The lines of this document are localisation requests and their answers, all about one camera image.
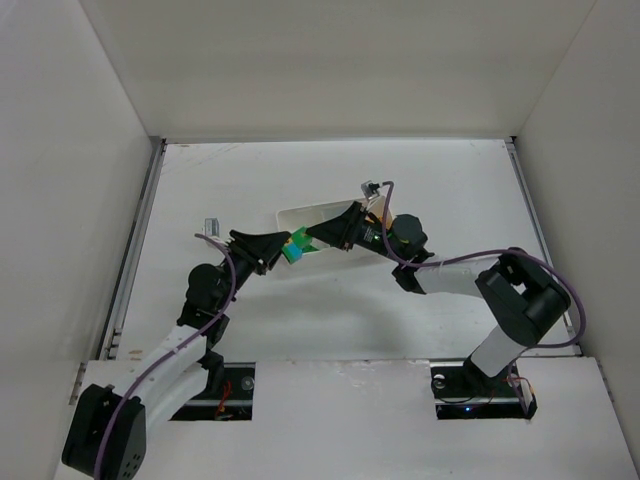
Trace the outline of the green yellow blue lego stack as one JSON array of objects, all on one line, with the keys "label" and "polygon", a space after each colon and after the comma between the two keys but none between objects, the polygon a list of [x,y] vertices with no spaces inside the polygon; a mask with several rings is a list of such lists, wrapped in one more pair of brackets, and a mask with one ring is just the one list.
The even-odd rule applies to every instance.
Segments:
[{"label": "green yellow blue lego stack", "polygon": [[305,254],[315,253],[318,248],[313,245],[314,238],[307,233],[306,227],[294,231],[282,247],[282,254],[289,264],[302,259]]}]

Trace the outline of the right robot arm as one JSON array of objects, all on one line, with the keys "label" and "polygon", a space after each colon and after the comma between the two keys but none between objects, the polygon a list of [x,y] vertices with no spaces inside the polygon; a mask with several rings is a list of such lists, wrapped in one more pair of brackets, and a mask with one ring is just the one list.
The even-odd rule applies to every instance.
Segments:
[{"label": "right robot arm", "polygon": [[339,216],[309,227],[312,238],[340,250],[358,246],[398,265],[392,275],[410,293],[447,293],[481,298],[497,326],[465,359],[462,372],[470,382],[487,384],[507,376],[508,365],[536,347],[571,305],[569,294],[540,265],[514,249],[496,260],[437,262],[418,268],[433,256],[420,220],[402,214],[385,229],[383,221],[358,202]]}]

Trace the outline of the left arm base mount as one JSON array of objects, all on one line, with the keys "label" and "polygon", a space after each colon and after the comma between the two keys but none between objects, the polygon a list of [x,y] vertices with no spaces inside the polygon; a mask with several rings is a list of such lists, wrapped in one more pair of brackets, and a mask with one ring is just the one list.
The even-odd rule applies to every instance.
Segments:
[{"label": "left arm base mount", "polygon": [[215,352],[208,353],[200,364],[208,372],[204,389],[187,401],[171,421],[250,421],[256,364],[227,362]]}]

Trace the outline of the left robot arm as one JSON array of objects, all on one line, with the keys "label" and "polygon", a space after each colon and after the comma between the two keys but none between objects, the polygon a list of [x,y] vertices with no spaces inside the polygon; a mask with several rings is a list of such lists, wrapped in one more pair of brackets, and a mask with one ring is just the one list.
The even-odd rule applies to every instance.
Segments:
[{"label": "left robot arm", "polygon": [[152,428],[219,384],[224,359],[213,348],[229,323],[226,310],[252,275],[274,267],[290,236],[288,231],[233,230],[226,243],[206,240],[222,261],[191,270],[180,316],[153,351],[111,384],[91,384],[81,392],[61,453],[63,465],[93,479],[136,476]]}]

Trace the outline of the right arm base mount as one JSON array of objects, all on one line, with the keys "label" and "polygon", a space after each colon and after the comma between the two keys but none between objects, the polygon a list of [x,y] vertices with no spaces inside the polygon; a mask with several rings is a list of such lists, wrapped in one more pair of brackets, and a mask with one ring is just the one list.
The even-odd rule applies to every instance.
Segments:
[{"label": "right arm base mount", "polygon": [[439,420],[522,419],[538,410],[531,382],[516,366],[518,353],[476,349],[463,360],[430,364],[430,388]]}]

